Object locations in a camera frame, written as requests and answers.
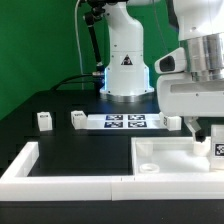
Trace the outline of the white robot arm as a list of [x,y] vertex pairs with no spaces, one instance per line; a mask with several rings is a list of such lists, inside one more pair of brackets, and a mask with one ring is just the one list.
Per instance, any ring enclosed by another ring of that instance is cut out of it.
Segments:
[[224,0],[167,0],[179,47],[155,62],[160,74],[155,89],[143,59],[143,26],[127,7],[159,0],[84,1],[91,7],[87,24],[106,19],[109,28],[110,62],[101,96],[135,101],[155,90],[160,111],[183,117],[193,138],[204,140],[197,119],[224,117]]

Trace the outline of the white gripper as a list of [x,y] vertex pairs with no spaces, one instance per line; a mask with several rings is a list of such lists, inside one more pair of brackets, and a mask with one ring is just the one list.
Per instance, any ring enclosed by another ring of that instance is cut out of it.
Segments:
[[224,117],[224,81],[193,82],[187,73],[161,75],[157,80],[160,111],[183,116],[196,142],[205,141],[197,117]]

